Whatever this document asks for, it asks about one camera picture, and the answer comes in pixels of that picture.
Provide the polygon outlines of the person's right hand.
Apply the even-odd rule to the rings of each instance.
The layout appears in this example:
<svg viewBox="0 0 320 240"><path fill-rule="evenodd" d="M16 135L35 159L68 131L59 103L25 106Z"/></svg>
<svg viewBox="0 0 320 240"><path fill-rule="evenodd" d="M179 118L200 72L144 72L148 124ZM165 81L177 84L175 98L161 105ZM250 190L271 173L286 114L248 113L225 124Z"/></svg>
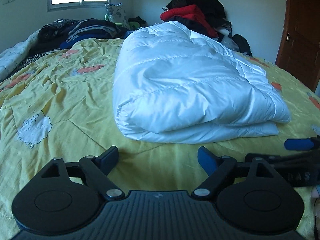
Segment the person's right hand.
<svg viewBox="0 0 320 240"><path fill-rule="evenodd" d="M311 191L311 197L315 199L314 214L316 217L316 228L320 230L320 186L315 186Z"/></svg>

